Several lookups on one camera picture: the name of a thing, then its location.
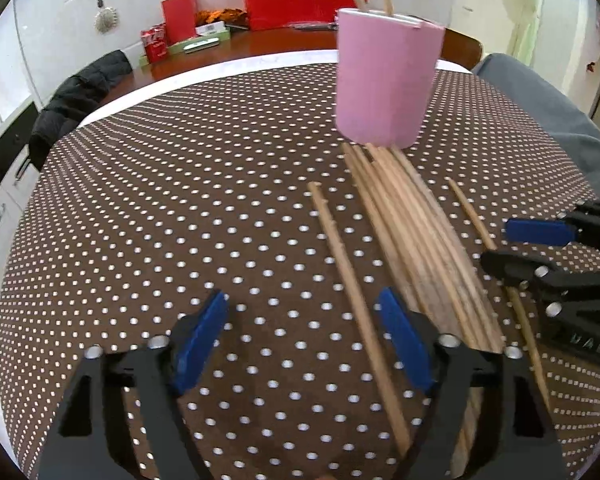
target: green box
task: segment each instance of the green box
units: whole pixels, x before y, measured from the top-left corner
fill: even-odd
[[[170,56],[175,56],[176,54],[183,52],[187,45],[196,44],[202,40],[209,40],[210,38],[218,38],[220,41],[227,41],[231,39],[231,33],[228,30],[223,30],[222,32],[215,32],[213,34],[207,34],[206,36],[199,36],[197,38],[191,38],[190,40],[180,41],[179,43],[172,44],[167,48],[167,51]],[[147,66],[148,64],[149,60],[142,54],[142,56],[140,56],[140,66]]]

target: black jacket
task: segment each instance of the black jacket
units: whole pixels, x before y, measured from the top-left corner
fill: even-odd
[[[126,56],[115,50],[59,86],[49,104],[40,112],[29,139],[29,158],[39,171],[56,141],[75,130],[131,71]]]

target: wooden chair back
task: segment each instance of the wooden chair back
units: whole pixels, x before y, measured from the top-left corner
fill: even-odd
[[[482,59],[482,44],[469,36],[448,28],[442,43],[441,58],[471,70]]]

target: blue gripper pad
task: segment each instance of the blue gripper pad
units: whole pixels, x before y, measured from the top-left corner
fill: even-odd
[[[404,365],[407,378],[414,388],[426,392],[434,383],[426,346],[389,287],[380,292],[378,303],[384,329],[391,334],[391,341],[398,359]]]
[[[197,325],[192,330],[191,336],[178,349],[174,361],[171,385],[179,395],[183,395],[198,383],[227,314],[227,300],[221,291],[209,298],[198,314]]]
[[[505,224],[505,233],[509,242],[529,242],[555,247],[564,247],[576,240],[574,226],[553,220],[510,218]]]

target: gray cloth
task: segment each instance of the gray cloth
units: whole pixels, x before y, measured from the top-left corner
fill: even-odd
[[[506,54],[491,54],[472,72],[533,117],[585,175],[600,197],[600,130],[565,95]]]

